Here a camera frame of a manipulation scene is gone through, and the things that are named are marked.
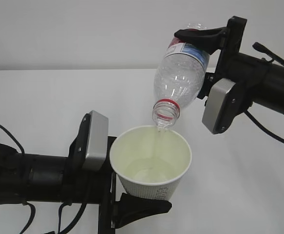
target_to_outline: table surface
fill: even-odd
[[[154,69],[0,71],[0,124],[27,153],[67,156],[83,115],[109,118],[109,135],[152,124]],[[201,123],[204,100],[183,110],[174,130],[189,142],[192,165],[181,180],[168,214],[148,217],[117,234],[284,234],[284,145],[240,115],[221,135]],[[284,137],[284,116],[259,105],[250,108],[267,128]],[[16,148],[0,130],[0,142]],[[117,197],[123,192],[118,183]],[[57,203],[35,203],[27,231],[57,228]],[[65,208],[62,226],[79,205]],[[97,205],[88,205],[72,234],[97,231]],[[0,206],[0,234],[19,233],[29,208]]]

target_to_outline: cup rim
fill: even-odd
[[[128,130],[126,130],[125,132],[123,132],[122,134],[120,134],[116,140],[113,142],[112,146],[111,146],[111,149],[109,151],[109,160],[110,160],[110,164],[113,168],[113,170],[117,173],[118,176],[126,179],[127,181],[131,182],[131,183],[134,183],[134,184],[139,184],[139,185],[146,185],[146,186],[160,186],[160,185],[166,185],[166,184],[170,184],[170,183],[173,183],[177,180],[179,180],[189,169],[190,165],[191,165],[191,161],[192,161],[192,152],[191,152],[191,148],[190,148],[190,145],[189,143],[186,141],[186,139],[181,135],[179,134],[178,132],[174,131],[174,130],[171,130],[169,129],[169,131],[173,132],[174,134],[177,134],[179,137],[182,138],[182,140],[186,143],[188,149],[189,149],[189,163],[188,163],[188,166],[186,167],[186,169],[181,173],[179,174],[177,177],[173,178],[173,179],[170,179],[170,180],[166,180],[166,181],[163,181],[163,182],[156,182],[156,183],[146,183],[146,182],[140,182],[140,181],[136,181],[136,180],[133,180],[131,178],[128,178],[127,176],[123,175],[122,173],[120,173],[114,166],[113,166],[113,160],[112,160],[112,157],[111,157],[111,154],[113,152],[113,146],[114,144],[123,136],[125,135],[126,133],[130,132],[130,131],[133,131],[133,130],[136,130],[136,129],[139,129],[139,128],[146,128],[146,127],[152,127],[152,128],[155,128],[156,126],[153,126],[153,125],[142,125],[142,126],[138,126],[138,127],[134,127],[134,128],[130,128]]]

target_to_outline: bottle mouth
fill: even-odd
[[[179,105],[170,99],[161,99],[153,107],[152,119],[158,127],[168,128],[175,124],[180,116]]]

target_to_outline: clear plastic bottle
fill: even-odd
[[[201,24],[189,24],[188,30],[205,30]],[[152,119],[159,128],[175,124],[180,111],[198,95],[204,82],[209,54],[194,45],[174,38],[157,68],[154,78],[156,103]]]

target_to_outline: paper cup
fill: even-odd
[[[111,166],[126,192],[156,200],[171,198],[191,158],[190,146],[180,134],[168,130],[158,138],[154,126],[124,132],[110,150]]]

